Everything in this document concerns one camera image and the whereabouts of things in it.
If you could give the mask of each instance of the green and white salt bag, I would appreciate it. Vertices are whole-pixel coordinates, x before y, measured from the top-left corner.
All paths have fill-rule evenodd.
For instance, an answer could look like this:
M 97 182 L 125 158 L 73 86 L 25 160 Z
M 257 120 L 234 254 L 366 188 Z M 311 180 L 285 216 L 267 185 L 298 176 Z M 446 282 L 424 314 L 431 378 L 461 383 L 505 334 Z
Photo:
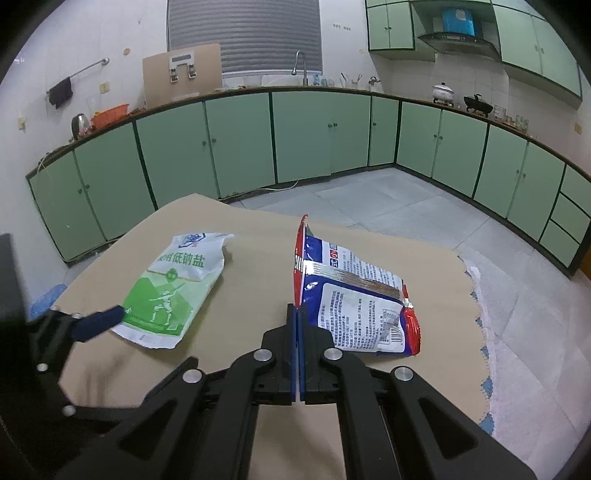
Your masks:
M 142 274 L 123 303 L 117 335 L 147 348 L 174 348 L 223 270 L 222 247 L 231 233 L 188 233 Z

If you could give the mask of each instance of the white pot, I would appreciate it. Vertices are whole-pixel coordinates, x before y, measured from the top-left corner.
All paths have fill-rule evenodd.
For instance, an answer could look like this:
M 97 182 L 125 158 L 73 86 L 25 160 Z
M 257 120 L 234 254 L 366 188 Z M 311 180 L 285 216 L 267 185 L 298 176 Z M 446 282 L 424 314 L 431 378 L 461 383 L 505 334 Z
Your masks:
M 439 85 L 433 85 L 433 98 L 435 100 L 453 103 L 453 90 L 445 82 L 441 82 Z

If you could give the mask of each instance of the orange plastic basket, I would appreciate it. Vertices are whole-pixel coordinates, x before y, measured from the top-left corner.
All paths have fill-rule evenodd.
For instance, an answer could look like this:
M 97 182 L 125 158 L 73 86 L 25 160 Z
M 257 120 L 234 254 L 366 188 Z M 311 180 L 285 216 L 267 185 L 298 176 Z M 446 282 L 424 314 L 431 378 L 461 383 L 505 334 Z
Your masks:
M 109 124 L 112 124 L 113 122 L 116 122 L 117 120 L 123 118 L 125 115 L 127 115 L 127 107 L 129 106 L 128 103 L 125 103 L 123 105 L 118 105 L 114 108 L 110 108 L 108 110 L 105 110 L 104 112 L 101 112 L 97 115 L 95 115 L 94 117 L 92 117 L 92 124 L 95 126 L 95 128 L 104 128 Z

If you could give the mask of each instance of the black towel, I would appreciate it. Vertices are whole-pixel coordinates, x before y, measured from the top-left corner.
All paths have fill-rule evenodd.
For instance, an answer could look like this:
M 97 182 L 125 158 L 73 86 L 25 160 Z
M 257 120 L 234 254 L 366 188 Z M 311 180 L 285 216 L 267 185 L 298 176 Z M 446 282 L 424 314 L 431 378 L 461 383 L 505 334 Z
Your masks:
M 63 79 L 60 83 L 49 89 L 49 103 L 56 108 L 61 107 L 72 98 L 72 82 L 70 77 Z

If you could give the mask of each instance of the wall-mounted tap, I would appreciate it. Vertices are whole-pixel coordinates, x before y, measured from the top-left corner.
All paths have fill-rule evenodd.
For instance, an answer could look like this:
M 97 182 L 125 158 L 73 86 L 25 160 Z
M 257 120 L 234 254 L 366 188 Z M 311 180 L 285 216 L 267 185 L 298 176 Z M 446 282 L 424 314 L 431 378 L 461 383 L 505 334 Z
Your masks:
M 307 86 L 308 85 L 308 68 L 306 67 L 306 54 L 304 52 L 302 52 L 301 50 L 298 50 L 295 53 L 295 57 L 296 57 L 295 58 L 295 65 L 294 65 L 294 69 L 291 71 L 291 74 L 292 75 L 297 74 L 296 68 L 297 68 L 297 61 L 300 57 L 300 53 L 301 53 L 301 56 L 304 57 L 304 82 L 302 83 L 302 85 Z

